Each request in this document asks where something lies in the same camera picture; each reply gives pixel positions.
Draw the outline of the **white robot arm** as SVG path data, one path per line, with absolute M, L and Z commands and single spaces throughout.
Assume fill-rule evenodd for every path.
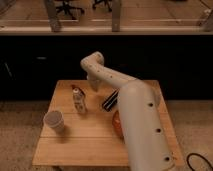
M 176 171 L 160 121 L 160 97 L 146 82 L 104 66 L 94 52 L 80 61 L 94 91 L 101 81 L 118 90 L 117 106 L 131 171 Z

